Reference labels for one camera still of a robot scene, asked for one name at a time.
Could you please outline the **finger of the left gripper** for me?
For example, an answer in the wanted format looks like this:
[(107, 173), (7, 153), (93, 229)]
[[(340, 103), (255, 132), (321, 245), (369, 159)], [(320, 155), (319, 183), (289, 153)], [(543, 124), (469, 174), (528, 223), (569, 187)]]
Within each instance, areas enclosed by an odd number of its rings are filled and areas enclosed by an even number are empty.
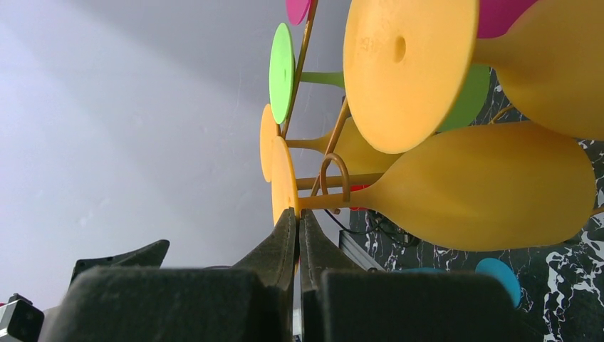
[(104, 256), (96, 259), (79, 259), (73, 267), (70, 283), (82, 274), (96, 266), (143, 266), (160, 267), (170, 247), (170, 241), (160, 239), (139, 249), (115, 256)]

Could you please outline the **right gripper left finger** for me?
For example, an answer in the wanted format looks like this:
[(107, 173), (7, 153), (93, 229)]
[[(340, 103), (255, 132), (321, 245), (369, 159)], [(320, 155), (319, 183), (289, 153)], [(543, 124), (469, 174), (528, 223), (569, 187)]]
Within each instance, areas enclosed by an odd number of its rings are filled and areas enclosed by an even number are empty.
[(96, 267), (68, 290), (47, 341), (291, 341), (296, 213), (235, 265)]

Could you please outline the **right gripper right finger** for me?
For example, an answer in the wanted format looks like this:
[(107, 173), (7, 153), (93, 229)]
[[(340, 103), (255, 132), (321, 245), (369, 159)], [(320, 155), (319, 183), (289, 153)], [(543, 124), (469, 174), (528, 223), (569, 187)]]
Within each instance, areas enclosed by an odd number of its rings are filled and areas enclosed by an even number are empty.
[[(473, 271), (366, 271), (327, 238), (311, 211), (299, 221), (305, 341), (536, 341), (497, 280)], [(495, 303), (461, 306), (441, 293), (493, 290)]]

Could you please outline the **blue wine glass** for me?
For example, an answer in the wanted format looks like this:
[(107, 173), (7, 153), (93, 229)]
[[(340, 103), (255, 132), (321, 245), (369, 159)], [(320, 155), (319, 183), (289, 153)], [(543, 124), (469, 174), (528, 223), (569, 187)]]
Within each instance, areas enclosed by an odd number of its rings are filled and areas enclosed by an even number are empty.
[[(394, 270), (392, 273), (438, 274), (440, 276), (449, 274), (449, 271), (438, 268), (420, 267)], [(519, 307), (521, 301), (521, 286), (519, 280), (516, 278), (515, 273), (513, 273), (508, 265), (495, 258), (485, 258), (476, 265), (473, 273), (497, 280), (507, 295), (507, 299), (500, 301), (504, 307), (509, 307), (512, 310), (515, 310)], [(495, 294), (496, 293), (493, 290), (482, 287), (479, 287), (476, 291), (472, 291), (470, 289), (470, 292), (467, 292), (467, 289), (464, 286), (462, 286), (459, 291), (448, 291), (447, 294), (444, 292), (441, 293), (443, 297), (442, 302), (444, 302), (444, 298), (447, 298), (448, 301), (461, 306), (476, 306), (477, 304), (480, 306), (486, 306), (487, 304), (493, 304), (495, 303)]]

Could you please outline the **red wine glass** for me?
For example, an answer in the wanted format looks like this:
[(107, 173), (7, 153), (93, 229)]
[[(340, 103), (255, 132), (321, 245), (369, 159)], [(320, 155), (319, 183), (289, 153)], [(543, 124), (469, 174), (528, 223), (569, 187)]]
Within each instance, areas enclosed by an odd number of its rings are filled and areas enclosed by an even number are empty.
[(369, 208), (371, 193), (369, 185), (353, 185), (350, 188), (349, 208), (353, 211), (367, 210)]

